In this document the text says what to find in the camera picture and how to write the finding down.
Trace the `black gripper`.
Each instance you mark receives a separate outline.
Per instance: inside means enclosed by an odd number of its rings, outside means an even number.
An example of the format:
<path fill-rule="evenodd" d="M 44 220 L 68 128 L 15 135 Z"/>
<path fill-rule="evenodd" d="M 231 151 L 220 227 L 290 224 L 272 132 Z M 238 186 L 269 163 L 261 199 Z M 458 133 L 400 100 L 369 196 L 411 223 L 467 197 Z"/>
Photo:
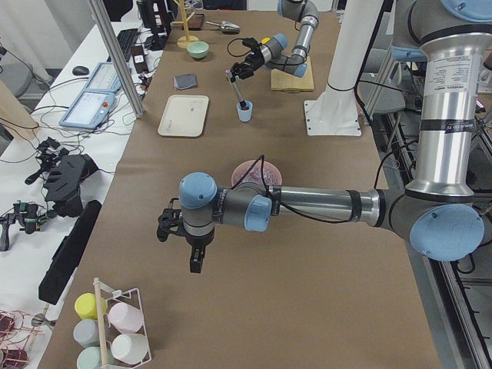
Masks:
<path fill-rule="evenodd" d="M 201 273 L 205 259 L 205 247 L 214 240 L 214 233 L 209 232 L 202 236 L 187 234 L 185 240 L 191 246 L 189 268 L 191 273 Z"/>
<path fill-rule="evenodd" d="M 254 75 L 254 72 L 264 65 L 264 56 L 261 52 L 251 52 L 242 63 L 235 62 L 231 67 L 232 81 L 245 80 Z"/>

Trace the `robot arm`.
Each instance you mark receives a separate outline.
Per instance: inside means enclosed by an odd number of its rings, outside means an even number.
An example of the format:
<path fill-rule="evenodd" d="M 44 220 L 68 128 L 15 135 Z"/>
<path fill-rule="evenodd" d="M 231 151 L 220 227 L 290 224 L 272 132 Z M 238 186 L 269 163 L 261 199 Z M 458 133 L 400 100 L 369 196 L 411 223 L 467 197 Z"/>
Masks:
<path fill-rule="evenodd" d="M 319 13 L 316 5 L 311 1 L 278 2 L 278 14 L 299 24 L 298 37 L 291 53 L 284 55 L 283 50 L 288 46 L 288 40 L 282 33 L 269 38 L 266 42 L 259 42 L 254 38 L 245 38 L 242 45 L 250 49 L 241 63 L 234 63 L 226 71 L 229 82 L 238 79 L 250 78 L 259 68 L 265 66 L 277 69 L 295 77 L 302 77 L 307 70 L 307 57 L 311 47 L 311 40 L 319 25 Z"/>
<path fill-rule="evenodd" d="M 227 188 L 204 172 L 191 173 L 180 181 L 181 207 L 171 213 L 171 233 L 191 246 L 191 272 L 201 271 L 217 225 L 261 232 L 281 213 L 326 224 L 362 221 L 395 233 L 436 261 L 456 261 L 479 247 L 484 222 L 473 208 L 466 174 L 477 130 L 480 65 L 491 43 L 489 1 L 350 3 L 326 88 L 305 104 L 307 131 L 311 136 L 358 136 L 357 84 L 387 8 L 395 10 L 394 59 L 427 65 L 413 180 L 401 190 L 336 189 L 351 171 L 347 161 L 333 166 L 327 189 L 243 180 Z"/>

